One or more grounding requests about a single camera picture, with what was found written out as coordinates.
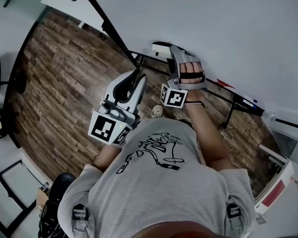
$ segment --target person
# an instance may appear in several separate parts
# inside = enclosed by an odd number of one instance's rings
[[[196,63],[181,72],[202,71]],[[183,79],[194,84],[201,79]],[[197,90],[185,105],[193,128],[162,118],[143,120],[121,148],[105,145],[69,186],[58,210],[70,237],[219,238],[246,237],[255,210],[247,170],[236,169],[221,135],[207,115]],[[205,160],[199,157],[197,139]],[[88,220],[73,219],[84,206]],[[229,206],[240,213],[234,219]]]

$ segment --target shoe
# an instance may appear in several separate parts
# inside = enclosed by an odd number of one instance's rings
[[[162,117],[163,113],[163,106],[162,105],[155,105],[151,112],[151,118],[160,118]]]

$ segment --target graphic print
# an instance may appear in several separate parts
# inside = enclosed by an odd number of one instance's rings
[[[125,127],[124,130],[120,133],[120,135],[115,139],[115,141],[113,142],[113,144],[120,144],[121,141],[124,140],[124,138],[127,136],[127,134],[129,133],[130,129]]]
[[[173,105],[180,107],[182,104],[182,101],[184,100],[184,93],[176,92],[176,91],[171,91],[167,105]]]
[[[182,143],[178,137],[172,136],[170,133],[154,133],[145,142],[140,141],[139,143],[139,149],[126,157],[124,164],[116,174],[121,174],[133,157],[140,158],[144,154],[150,154],[156,165],[166,169],[178,170],[180,167],[176,164],[184,162],[183,159],[174,157],[174,148]]]
[[[116,122],[111,119],[98,116],[91,134],[108,142],[115,124]]]
[[[167,88],[164,86],[162,89],[162,94],[161,94],[161,101],[165,101],[165,96],[167,95]]]

